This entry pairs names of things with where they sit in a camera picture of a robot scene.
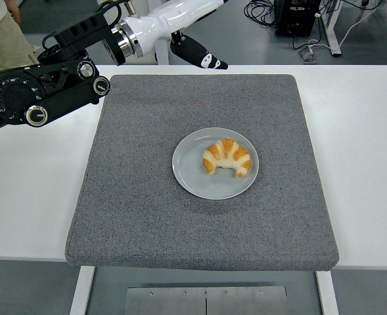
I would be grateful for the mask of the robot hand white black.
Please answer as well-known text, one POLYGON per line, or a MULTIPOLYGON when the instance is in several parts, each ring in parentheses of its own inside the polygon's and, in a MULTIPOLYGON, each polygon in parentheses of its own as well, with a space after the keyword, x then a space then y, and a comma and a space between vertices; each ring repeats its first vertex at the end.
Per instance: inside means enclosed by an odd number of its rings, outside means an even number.
POLYGON ((172 53, 199 68, 226 70, 226 62, 218 59, 199 42, 182 33, 191 24, 213 13, 225 1, 168 1, 140 18, 125 18, 135 35, 135 55, 149 53, 157 41, 170 41, 172 53))

